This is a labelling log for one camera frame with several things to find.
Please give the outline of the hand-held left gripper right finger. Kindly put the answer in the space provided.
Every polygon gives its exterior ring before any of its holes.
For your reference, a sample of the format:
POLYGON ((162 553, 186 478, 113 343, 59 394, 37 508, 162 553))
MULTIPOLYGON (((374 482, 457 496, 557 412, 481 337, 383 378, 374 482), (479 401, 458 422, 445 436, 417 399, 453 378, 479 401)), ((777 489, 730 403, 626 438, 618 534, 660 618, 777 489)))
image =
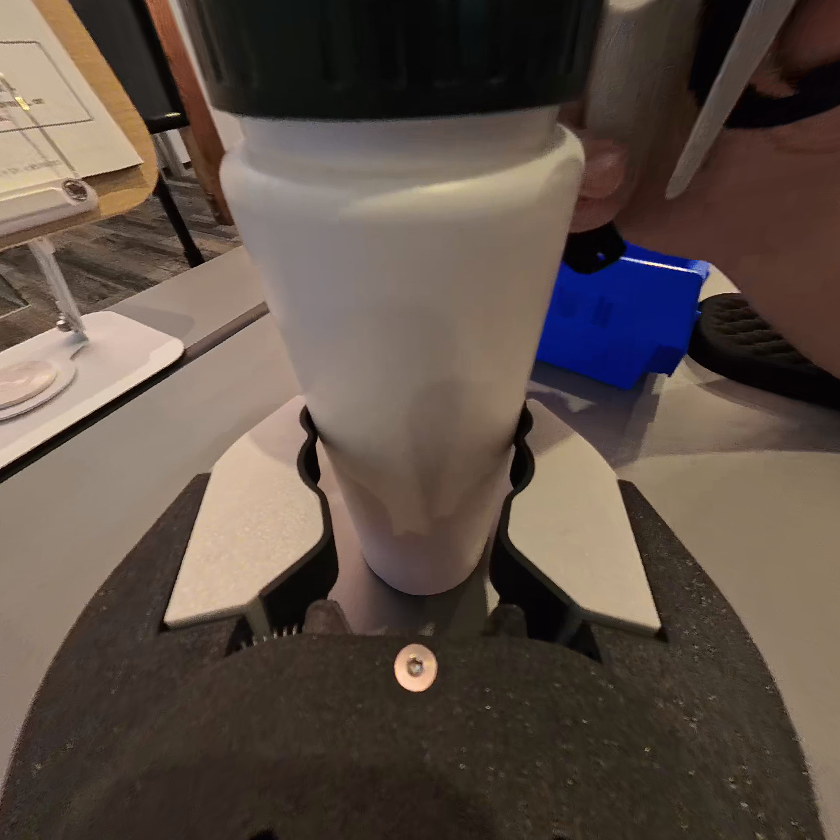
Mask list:
POLYGON ((573 648, 594 627, 656 637, 654 594, 612 467, 546 406, 527 400, 513 438, 490 583, 531 640, 573 648))

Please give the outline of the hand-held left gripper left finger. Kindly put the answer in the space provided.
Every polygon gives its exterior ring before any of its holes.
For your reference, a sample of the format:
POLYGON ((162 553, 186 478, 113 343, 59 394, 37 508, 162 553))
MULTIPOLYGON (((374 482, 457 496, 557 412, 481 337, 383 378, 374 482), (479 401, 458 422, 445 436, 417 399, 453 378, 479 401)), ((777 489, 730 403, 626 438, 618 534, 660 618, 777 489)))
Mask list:
POLYGON ((174 631, 244 619, 258 641, 302 630, 339 576, 305 399, 268 415, 216 462, 163 622, 174 631))

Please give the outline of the blue plastic bin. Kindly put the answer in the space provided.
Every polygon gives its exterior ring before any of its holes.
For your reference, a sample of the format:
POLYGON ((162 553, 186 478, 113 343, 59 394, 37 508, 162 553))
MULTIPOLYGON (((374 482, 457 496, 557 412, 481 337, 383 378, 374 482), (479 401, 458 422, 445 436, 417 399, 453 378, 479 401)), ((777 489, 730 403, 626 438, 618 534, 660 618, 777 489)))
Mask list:
POLYGON ((561 265, 536 361, 624 390, 674 373, 711 265, 624 245, 620 259, 589 275, 561 265))

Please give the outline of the black bottle lid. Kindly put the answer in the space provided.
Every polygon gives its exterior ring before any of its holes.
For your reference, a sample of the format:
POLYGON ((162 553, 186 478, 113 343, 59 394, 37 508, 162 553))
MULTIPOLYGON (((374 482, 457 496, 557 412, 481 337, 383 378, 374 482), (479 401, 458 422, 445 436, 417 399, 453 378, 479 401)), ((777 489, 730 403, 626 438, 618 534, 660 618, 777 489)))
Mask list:
POLYGON ((238 117, 440 119, 585 87, 599 1, 181 2, 209 98, 238 117))

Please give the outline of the white plastic bottle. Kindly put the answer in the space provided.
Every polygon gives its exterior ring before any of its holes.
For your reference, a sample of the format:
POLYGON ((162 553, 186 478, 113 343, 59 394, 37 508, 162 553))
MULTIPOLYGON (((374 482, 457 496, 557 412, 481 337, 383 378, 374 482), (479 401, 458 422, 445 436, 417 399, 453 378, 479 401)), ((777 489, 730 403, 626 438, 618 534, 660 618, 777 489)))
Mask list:
POLYGON ((584 168, 560 105, 238 119, 221 182, 366 563, 410 595, 490 535, 584 168))

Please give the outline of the person's right forearm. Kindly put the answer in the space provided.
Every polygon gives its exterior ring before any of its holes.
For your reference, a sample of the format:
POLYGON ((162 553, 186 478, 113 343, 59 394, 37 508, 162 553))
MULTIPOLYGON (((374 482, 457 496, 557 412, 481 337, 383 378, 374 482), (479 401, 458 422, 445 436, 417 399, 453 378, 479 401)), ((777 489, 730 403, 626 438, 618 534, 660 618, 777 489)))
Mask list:
POLYGON ((838 214, 735 216, 711 261, 806 359, 839 376, 838 214))

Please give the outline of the person's right hand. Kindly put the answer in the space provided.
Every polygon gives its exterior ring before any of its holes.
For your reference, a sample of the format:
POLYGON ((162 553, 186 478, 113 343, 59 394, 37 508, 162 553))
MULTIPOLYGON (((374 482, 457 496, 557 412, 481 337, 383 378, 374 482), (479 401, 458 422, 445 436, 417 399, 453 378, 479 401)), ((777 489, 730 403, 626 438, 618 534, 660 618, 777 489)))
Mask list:
POLYGON ((838 214, 838 108, 773 128, 725 129, 685 192, 665 190, 697 107, 675 98, 644 163, 624 143, 581 132, 586 166, 571 232, 610 223, 632 244, 704 259, 734 277, 760 270, 814 216, 838 214))

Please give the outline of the instruction board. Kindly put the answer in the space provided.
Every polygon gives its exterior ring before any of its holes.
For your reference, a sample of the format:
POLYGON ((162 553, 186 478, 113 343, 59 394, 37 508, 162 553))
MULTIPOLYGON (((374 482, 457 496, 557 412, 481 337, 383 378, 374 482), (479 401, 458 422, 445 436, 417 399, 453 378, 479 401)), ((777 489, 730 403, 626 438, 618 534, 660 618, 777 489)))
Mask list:
POLYGON ((1 2, 1 249, 126 214, 151 135, 68 2, 1 2))

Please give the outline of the wooden post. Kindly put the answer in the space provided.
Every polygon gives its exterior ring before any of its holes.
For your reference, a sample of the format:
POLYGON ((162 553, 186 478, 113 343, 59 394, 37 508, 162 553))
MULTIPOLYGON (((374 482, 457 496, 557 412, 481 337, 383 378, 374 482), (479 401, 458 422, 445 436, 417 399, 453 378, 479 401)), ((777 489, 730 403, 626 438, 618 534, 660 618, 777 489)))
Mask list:
POLYGON ((204 97, 193 60, 176 23, 172 5, 168 1, 144 3, 161 42, 189 122, 187 128, 180 129, 180 135, 190 156, 192 168, 215 220, 221 225, 233 226, 234 219, 219 179, 219 168, 225 154, 224 145, 204 97))

